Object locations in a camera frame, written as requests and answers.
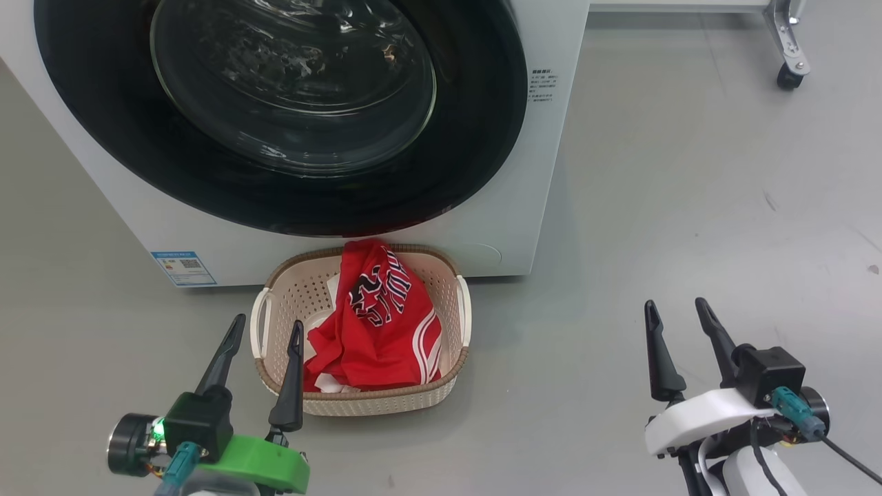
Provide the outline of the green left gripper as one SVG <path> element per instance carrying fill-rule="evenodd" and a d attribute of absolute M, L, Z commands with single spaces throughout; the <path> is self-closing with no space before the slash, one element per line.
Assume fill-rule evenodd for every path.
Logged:
<path fill-rule="evenodd" d="M 196 386 L 196 395 L 226 386 L 246 321 L 244 313 L 233 318 Z M 108 437 L 108 470 L 121 476 L 158 477 L 156 495 L 305 494 L 311 467 L 303 453 L 290 449 L 283 435 L 299 431 L 305 415 L 303 336 L 305 327 L 296 320 L 287 345 L 289 361 L 283 385 L 269 414 L 273 429 L 268 439 L 233 435 L 223 454 L 212 457 L 206 448 L 194 442 L 172 448 L 170 428 L 164 417 L 130 413 L 124 415 Z"/>

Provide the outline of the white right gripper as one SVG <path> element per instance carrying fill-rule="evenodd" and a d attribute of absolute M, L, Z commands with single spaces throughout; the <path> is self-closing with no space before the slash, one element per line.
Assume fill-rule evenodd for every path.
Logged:
<path fill-rule="evenodd" d="M 705 298 L 694 301 L 702 331 L 708 336 L 719 374 L 720 387 L 735 387 L 738 366 L 732 360 L 736 345 L 719 322 Z M 780 389 L 756 401 L 738 389 L 716 389 L 684 401 L 686 380 L 677 372 L 664 341 L 664 323 L 652 300 L 644 304 L 650 395 L 658 402 L 677 403 L 656 415 L 646 425 L 644 440 L 649 455 L 675 455 L 693 444 L 710 440 L 709 457 L 726 457 L 750 445 L 752 421 L 759 418 L 758 443 L 768 448 L 779 442 L 812 443 L 814 438 L 802 430 L 780 407 Z"/>

